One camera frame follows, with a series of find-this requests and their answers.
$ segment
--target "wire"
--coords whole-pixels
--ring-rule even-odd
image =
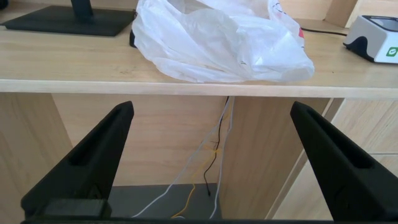
[[[228,100],[229,100],[229,96],[227,96],[227,98],[226,98],[226,100],[225,100],[225,105],[226,105],[226,103],[228,102]],[[218,150],[218,146],[220,145],[220,132],[221,132],[221,123],[223,122],[223,117],[224,117],[224,116],[221,117],[220,125],[218,126],[218,140],[217,140],[217,144],[216,144],[216,147],[215,147],[215,151]],[[205,179],[205,182],[206,182],[207,194],[209,195],[209,197],[210,197],[210,195],[211,195],[211,192],[210,192],[210,189],[209,189],[209,184],[208,184],[208,182],[207,182],[207,180],[206,180],[206,173],[207,173],[207,171],[210,170],[210,168],[212,167],[212,165],[214,164],[214,161],[216,161],[216,159],[217,159],[217,152],[215,152],[215,154],[214,154],[214,159],[213,159],[213,161],[211,162],[210,166],[209,166],[209,167],[207,168],[207,170],[203,173],[203,178]]]
[[[233,117],[233,113],[234,113],[234,104],[235,104],[235,98],[232,101],[231,117],[229,118],[229,128],[228,128],[228,132],[226,133],[226,136],[225,136],[225,140],[224,140],[224,144],[223,144],[223,152],[221,153],[220,174],[218,176],[218,185],[217,185],[216,197],[214,199],[214,210],[213,210],[213,213],[210,215],[209,219],[213,218],[214,214],[217,211],[217,198],[218,198],[218,193],[220,192],[221,177],[223,175],[224,148],[225,148],[226,140],[228,139],[228,136],[229,136],[229,132],[231,132],[232,125],[233,125],[232,117]]]
[[[218,123],[216,126],[213,127],[213,129],[211,129],[211,131],[209,133],[207,133],[206,137],[204,138],[204,140],[201,142],[201,144],[199,145],[199,147],[196,149],[196,151],[189,157],[187,163],[185,164],[184,168],[180,171],[180,173],[178,174],[178,176],[174,179],[174,181],[167,187],[166,191],[159,195],[157,198],[155,198],[153,201],[151,201],[151,203],[149,203],[147,206],[145,206],[144,209],[142,209],[139,213],[135,214],[134,216],[132,216],[132,218],[135,218],[139,215],[141,215],[144,211],[146,211],[152,204],[154,204],[156,201],[158,201],[160,198],[162,198],[164,195],[166,195],[170,188],[176,183],[176,181],[178,181],[178,179],[181,177],[181,175],[185,172],[185,170],[187,169],[188,165],[191,163],[193,157],[195,157],[195,155],[200,151],[200,149],[203,147],[204,143],[207,142],[208,138],[210,137],[211,134],[213,134],[213,132],[216,130],[216,128],[218,127],[218,125],[221,123],[221,119],[223,118],[225,111],[227,109],[227,105],[229,104],[229,100],[227,102],[227,104],[224,107],[224,110],[218,120]]]
[[[343,35],[343,36],[347,36],[347,34],[343,34],[343,33],[339,33],[339,32],[330,32],[330,31],[322,31],[322,30],[312,30],[312,29],[307,29],[307,28],[301,28],[304,31],[308,31],[308,32],[318,32],[318,33],[322,33],[322,34],[335,34],[335,35]]]
[[[189,201],[190,201],[190,199],[191,199],[191,196],[192,196],[193,192],[194,192],[195,189],[196,189],[196,186],[195,186],[195,183],[194,183],[194,178],[195,178],[196,175],[199,173],[199,171],[203,170],[204,166],[210,161],[210,159],[211,159],[212,157],[213,157],[213,155],[211,155],[204,163],[202,163],[201,166],[197,169],[197,171],[191,176],[191,181],[192,181],[192,186],[193,186],[193,188],[192,188],[191,192],[189,193],[189,196],[188,196],[188,198],[187,198],[187,202],[185,203],[185,207],[184,207],[183,209],[181,209],[181,211],[179,211],[179,212],[177,212],[175,215],[173,215],[172,218],[178,217],[179,215],[181,215],[181,214],[185,211],[185,209],[187,209],[188,204],[189,204]]]
[[[177,217],[174,217],[174,218],[182,218],[182,219],[185,219],[185,217],[183,217],[183,216],[181,216],[181,215],[179,215],[179,216],[177,216]]]

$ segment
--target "yellow cable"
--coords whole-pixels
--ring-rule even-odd
[[[179,211],[178,213],[176,213],[175,215],[173,215],[172,218],[175,218],[175,217],[181,215],[181,214],[185,211],[185,209],[187,209],[188,204],[189,204],[189,200],[191,199],[191,196],[192,196],[192,193],[193,193],[193,191],[195,191],[195,189],[196,189],[196,186],[195,186],[195,183],[194,183],[193,179],[194,179],[195,176],[199,173],[199,171],[202,171],[202,170],[203,170],[204,166],[211,160],[211,158],[213,158],[214,153],[219,152],[219,149],[217,149],[217,150],[212,150],[212,151],[213,151],[213,153],[211,154],[211,156],[210,156],[210,157],[197,169],[197,171],[191,176],[191,181],[192,181],[193,188],[192,188],[191,192],[189,193],[187,202],[185,203],[185,207],[184,207],[181,211]]]

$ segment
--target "wooden panel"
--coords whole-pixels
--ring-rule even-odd
[[[325,20],[341,27],[349,27],[357,18],[363,1],[333,0]]]
[[[1,223],[22,221],[22,196],[71,148],[50,94],[0,94]]]
[[[381,159],[385,166],[398,156],[398,101],[345,99],[332,123],[356,144]],[[278,208],[277,219],[331,219],[325,200],[307,162]]]
[[[339,110],[341,104],[343,102],[343,99],[330,99],[328,104],[326,105],[325,109],[323,110],[322,116],[326,118],[328,121],[331,121],[333,117],[335,117],[335,114]],[[286,181],[281,188],[277,198],[275,199],[274,203],[271,206],[271,209],[269,210],[266,219],[271,219],[276,211],[278,210],[279,206],[285,199],[287,193],[289,192],[290,188],[292,187],[293,183],[295,182],[297,176],[303,169],[305,163],[308,161],[308,157],[302,149],[301,154],[299,155],[296,163],[293,166],[293,169],[290,171],[289,176],[286,178]]]
[[[280,0],[283,10],[294,19],[323,20],[331,0]]]
[[[333,124],[368,152],[398,152],[398,101],[345,100]]]
[[[15,0],[19,2],[36,2],[46,4],[57,4],[70,6],[70,0]],[[308,1],[308,0],[280,0],[284,11],[293,18],[318,19],[325,18],[331,0]],[[137,0],[91,0],[93,7],[107,7],[116,9],[134,9]]]
[[[295,100],[323,111],[328,99],[236,97],[220,202],[224,218],[264,218],[302,151]]]
[[[133,102],[135,115],[114,185],[171,184],[217,124],[225,104],[223,96],[54,94],[53,98],[73,145],[118,103]],[[216,133],[210,141],[216,141]],[[213,142],[207,144],[211,149]],[[190,176],[213,155],[209,149],[198,153],[179,183],[190,183]],[[219,167],[217,160],[206,175],[208,182],[217,182]],[[197,175],[195,182],[204,183],[203,176]]]
[[[374,156],[393,174],[398,175],[398,154]],[[332,220],[311,165],[307,162],[274,219]]]
[[[372,16],[397,17],[398,1],[396,0],[363,0],[359,13]]]

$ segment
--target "gray floor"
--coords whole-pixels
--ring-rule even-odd
[[[186,219],[209,219],[214,209],[216,184],[210,184],[211,196],[207,194],[205,184],[198,184],[188,208],[183,213]],[[112,217],[131,217],[140,212],[153,199],[161,195],[168,185],[113,187],[109,196]],[[179,212],[187,201],[192,189],[191,184],[173,185],[168,194],[156,201],[139,218],[170,218]],[[221,219],[219,201],[213,219]]]

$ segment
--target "green label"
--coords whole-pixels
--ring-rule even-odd
[[[398,47],[390,47],[390,49],[387,52],[387,57],[395,57],[398,52]]]

